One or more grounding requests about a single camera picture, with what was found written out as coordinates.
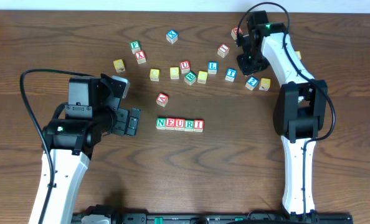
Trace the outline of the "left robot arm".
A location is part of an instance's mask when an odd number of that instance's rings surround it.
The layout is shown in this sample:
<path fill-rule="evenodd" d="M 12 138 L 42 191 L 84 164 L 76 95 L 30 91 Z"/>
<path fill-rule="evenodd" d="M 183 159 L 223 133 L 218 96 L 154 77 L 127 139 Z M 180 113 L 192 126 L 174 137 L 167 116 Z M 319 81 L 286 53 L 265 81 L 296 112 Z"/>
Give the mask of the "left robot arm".
<path fill-rule="evenodd" d="M 71 223 L 78 190 L 93 148 L 110 134 L 134 136 L 141 111 L 120 108 L 130 82 L 122 77 L 73 73 L 68 101 L 37 128 L 42 171 L 30 223 Z"/>

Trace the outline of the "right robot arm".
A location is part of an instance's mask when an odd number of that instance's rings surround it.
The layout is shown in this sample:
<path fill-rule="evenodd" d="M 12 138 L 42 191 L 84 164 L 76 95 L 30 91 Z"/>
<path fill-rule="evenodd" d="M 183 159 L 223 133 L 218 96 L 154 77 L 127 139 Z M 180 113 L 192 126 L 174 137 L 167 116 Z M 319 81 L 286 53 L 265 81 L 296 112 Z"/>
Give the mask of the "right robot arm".
<path fill-rule="evenodd" d="M 315 212 L 312 196 L 313 152 L 323 128 L 325 109 L 331 106 L 328 86 L 315 80 L 294 51 L 282 22 L 271 23 L 265 11 L 249 9 L 241 18 L 248 34 L 237 34 L 242 48 L 237 56 L 245 76 L 271 67 L 280 85 L 273 111 L 273 126 L 285 155 L 285 190 L 281 208 L 291 221 L 311 222 Z"/>

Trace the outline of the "green R block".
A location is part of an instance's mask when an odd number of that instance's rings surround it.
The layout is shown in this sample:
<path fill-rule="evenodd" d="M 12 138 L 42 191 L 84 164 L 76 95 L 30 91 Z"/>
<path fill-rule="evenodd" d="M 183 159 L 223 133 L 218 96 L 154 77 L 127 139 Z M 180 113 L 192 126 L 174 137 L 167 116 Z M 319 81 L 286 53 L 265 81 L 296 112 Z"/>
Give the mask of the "green R block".
<path fill-rule="evenodd" d="M 187 132 L 193 132 L 194 131 L 194 121 L 190 119 L 186 119 L 184 123 L 184 130 Z"/>

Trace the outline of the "red E block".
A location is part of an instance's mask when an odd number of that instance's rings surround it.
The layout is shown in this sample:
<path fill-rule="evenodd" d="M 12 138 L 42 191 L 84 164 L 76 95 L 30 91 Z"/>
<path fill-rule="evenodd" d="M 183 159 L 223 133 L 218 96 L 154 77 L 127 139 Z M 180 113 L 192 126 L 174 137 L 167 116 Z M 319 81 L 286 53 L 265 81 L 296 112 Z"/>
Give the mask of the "red E block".
<path fill-rule="evenodd" d="M 175 122 L 176 122 L 176 119 L 175 118 L 166 118 L 166 129 L 167 130 L 175 130 Z"/>

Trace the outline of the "green N block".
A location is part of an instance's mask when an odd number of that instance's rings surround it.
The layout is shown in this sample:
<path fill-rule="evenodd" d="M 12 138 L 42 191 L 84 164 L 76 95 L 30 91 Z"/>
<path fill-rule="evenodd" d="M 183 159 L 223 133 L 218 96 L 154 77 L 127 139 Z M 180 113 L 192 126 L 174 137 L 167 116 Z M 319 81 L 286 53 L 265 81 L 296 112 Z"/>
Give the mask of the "green N block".
<path fill-rule="evenodd" d="M 156 119 L 156 129 L 166 129 L 166 118 Z"/>

